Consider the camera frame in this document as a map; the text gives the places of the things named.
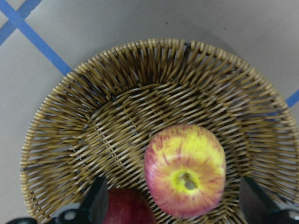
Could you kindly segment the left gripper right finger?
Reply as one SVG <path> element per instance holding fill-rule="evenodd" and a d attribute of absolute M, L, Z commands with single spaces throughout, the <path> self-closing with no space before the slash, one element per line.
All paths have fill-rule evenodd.
<path fill-rule="evenodd" d="M 253 178 L 243 176 L 239 204 L 249 224 L 297 224 L 299 204 L 262 188 Z"/>

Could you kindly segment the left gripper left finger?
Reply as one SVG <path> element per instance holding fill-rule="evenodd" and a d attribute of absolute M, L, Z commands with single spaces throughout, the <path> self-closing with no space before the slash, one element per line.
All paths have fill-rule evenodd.
<path fill-rule="evenodd" d="M 96 177 L 80 204 L 70 204 L 55 212 L 50 224 L 102 224 L 108 209 L 106 177 Z"/>

